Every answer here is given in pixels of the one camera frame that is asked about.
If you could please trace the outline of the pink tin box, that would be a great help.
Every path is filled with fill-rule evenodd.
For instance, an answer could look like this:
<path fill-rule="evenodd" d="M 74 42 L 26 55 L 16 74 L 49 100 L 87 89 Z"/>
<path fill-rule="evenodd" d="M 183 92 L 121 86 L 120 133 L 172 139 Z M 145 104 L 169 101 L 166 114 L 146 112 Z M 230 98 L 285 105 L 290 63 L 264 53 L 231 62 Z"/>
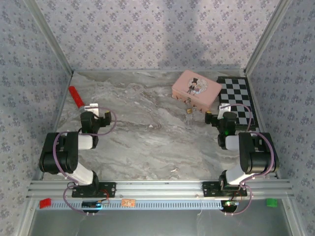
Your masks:
<path fill-rule="evenodd" d="M 197 110 L 210 110 L 222 89 L 222 85 L 204 76 L 185 70 L 172 86 L 172 98 L 190 102 Z"/>

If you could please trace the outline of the black white chessboard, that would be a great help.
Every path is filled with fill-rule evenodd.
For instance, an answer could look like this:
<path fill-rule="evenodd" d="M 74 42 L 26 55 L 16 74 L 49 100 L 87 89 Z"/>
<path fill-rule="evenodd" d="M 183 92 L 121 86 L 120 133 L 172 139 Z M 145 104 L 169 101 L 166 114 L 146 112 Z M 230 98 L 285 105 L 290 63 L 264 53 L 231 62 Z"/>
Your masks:
<path fill-rule="evenodd" d="M 217 83 L 222 85 L 219 103 L 238 104 L 231 107 L 237 115 L 236 129 L 256 131 L 259 128 L 252 93 L 246 77 L 219 76 Z"/>

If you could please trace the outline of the red cylinder silver cap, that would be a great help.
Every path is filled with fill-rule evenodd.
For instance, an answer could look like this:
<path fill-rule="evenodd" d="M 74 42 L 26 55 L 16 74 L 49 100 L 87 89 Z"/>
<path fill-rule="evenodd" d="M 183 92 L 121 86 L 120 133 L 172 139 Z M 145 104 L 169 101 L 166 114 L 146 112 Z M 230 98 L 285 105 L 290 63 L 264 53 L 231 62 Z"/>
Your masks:
<path fill-rule="evenodd" d="M 85 110 L 85 104 L 81 98 L 81 96 L 79 95 L 77 89 L 75 88 L 75 86 L 69 86 L 68 87 L 68 91 L 73 99 L 73 101 L 75 102 L 76 106 L 78 107 L 79 111 L 84 111 Z"/>

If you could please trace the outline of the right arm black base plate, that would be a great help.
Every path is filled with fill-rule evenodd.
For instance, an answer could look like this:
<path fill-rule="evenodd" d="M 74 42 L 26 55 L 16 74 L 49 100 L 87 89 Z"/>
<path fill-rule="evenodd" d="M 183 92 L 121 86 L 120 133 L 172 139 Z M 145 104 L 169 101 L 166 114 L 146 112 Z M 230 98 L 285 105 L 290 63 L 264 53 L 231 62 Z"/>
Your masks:
<path fill-rule="evenodd" d="M 202 182 L 204 197 L 246 197 L 247 191 L 239 185 L 219 183 L 219 181 Z"/>

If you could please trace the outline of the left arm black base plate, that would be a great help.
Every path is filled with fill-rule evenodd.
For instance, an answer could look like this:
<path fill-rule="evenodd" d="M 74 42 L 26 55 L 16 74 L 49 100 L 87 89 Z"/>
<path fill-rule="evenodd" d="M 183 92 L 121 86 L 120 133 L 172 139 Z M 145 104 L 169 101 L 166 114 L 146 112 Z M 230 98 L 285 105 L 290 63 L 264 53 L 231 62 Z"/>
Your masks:
<path fill-rule="evenodd" d="M 78 185 L 72 189 L 73 198 L 114 198 L 116 194 L 115 182 L 100 182 L 96 185 Z"/>

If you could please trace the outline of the aluminium mounting rail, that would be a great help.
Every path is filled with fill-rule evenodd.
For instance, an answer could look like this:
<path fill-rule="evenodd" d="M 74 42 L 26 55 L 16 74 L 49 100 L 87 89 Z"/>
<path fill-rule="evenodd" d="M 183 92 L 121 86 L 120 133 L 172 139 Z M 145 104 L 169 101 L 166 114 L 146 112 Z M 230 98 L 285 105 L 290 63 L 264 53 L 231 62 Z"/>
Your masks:
<path fill-rule="evenodd" d="M 204 197 L 201 180 L 116 180 L 116 194 L 112 200 L 228 200 L 229 197 Z M 291 183 L 287 179 L 254 179 L 247 181 L 252 190 L 254 200 L 286 199 L 294 197 Z M 70 186 L 64 180 L 32 181 L 27 192 L 27 198 L 42 200 L 51 198 L 61 200 L 66 187 Z"/>

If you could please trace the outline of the aluminium frame post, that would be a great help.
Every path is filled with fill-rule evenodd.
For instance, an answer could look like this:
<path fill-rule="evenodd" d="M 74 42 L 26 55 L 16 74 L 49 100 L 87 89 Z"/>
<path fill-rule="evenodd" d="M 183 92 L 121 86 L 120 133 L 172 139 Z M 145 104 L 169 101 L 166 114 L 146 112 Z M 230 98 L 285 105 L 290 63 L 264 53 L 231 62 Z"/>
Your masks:
<path fill-rule="evenodd" d="M 273 34 L 281 23 L 285 13 L 293 0 L 279 0 L 262 36 L 260 37 L 258 44 L 255 47 L 246 67 L 244 68 L 244 74 L 248 77 L 254 70 L 259 59 L 261 58 L 264 50 L 268 46 Z"/>
<path fill-rule="evenodd" d="M 61 66 L 63 69 L 67 72 L 68 75 L 73 75 L 73 70 L 71 69 L 71 66 L 61 49 L 56 37 L 54 36 L 54 33 L 50 29 L 44 15 L 42 14 L 36 0 L 23 0 L 26 4 L 27 8 L 29 9 L 30 13 L 32 14 L 35 22 L 37 23 L 38 27 L 40 28 L 41 32 L 45 36 L 48 44 L 50 45 L 51 49 L 55 53 L 57 59 L 61 63 Z"/>

